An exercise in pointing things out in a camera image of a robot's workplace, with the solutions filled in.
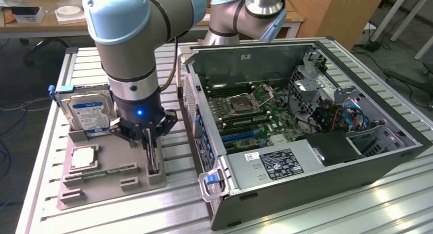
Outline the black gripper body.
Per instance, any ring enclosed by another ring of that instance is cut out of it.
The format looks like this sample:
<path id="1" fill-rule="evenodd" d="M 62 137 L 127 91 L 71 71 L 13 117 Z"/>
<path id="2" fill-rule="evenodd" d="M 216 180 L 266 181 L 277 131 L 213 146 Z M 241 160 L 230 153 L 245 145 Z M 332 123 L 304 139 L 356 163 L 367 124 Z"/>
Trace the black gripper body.
<path id="1" fill-rule="evenodd" d="M 149 128 L 157 126 L 166 113 L 160 96 L 150 96 L 144 100 L 130 101 L 114 96 L 121 118 Z"/>

